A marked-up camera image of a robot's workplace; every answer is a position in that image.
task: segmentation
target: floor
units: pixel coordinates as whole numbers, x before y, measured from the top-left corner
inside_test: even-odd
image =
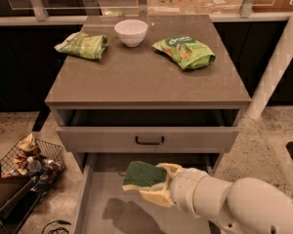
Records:
[[[37,115],[37,112],[0,113],[0,159],[31,132]],[[56,126],[50,114],[42,130],[34,134],[41,140],[62,145]],[[240,134],[230,153],[225,154],[215,177],[231,182],[246,176],[256,177],[293,198],[293,161],[285,147],[293,141],[293,106],[267,107],[259,119],[243,117],[239,128]],[[70,153],[64,153],[64,161],[63,174],[35,208],[20,234],[41,233],[53,220],[74,220],[82,174]]]

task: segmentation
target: cable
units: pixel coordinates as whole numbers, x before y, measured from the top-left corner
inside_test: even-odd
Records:
[[[0,225],[6,233],[13,234],[10,230],[8,230],[7,226],[3,223],[1,219],[0,219]]]
[[[47,228],[47,226],[49,226],[52,223],[58,223],[58,224],[62,224],[62,225],[70,225],[70,222],[68,222],[68,221],[65,221],[65,220],[55,220],[55,221],[52,221],[52,222],[49,222],[48,224],[46,224],[45,227],[43,227],[41,234],[44,234],[45,229]],[[58,227],[58,228],[55,228],[55,229],[50,230],[48,232],[48,234],[60,234],[60,233],[68,234],[69,231],[66,228],[64,228],[64,227]]]

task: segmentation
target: drawer handle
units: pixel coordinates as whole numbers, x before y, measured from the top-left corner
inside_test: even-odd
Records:
[[[165,138],[163,136],[161,138],[161,141],[159,141],[159,142],[141,142],[141,141],[139,141],[139,137],[136,136],[136,144],[139,144],[139,145],[161,145],[164,143],[164,140],[165,140]]]

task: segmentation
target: plastic bag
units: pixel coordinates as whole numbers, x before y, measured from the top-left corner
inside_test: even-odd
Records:
[[[215,60],[214,53],[207,45],[186,35],[158,41],[152,47],[167,54],[182,69],[202,68]]]
[[[106,47],[107,37],[105,35],[89,36],[80,31],[69,35],[55,49],[60,53],[84,59],[101,59]]]

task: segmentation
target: drawer front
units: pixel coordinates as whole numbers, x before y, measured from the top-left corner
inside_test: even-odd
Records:
[[[236,127],[59,127],[72,152],[205,152],[229,151]]]

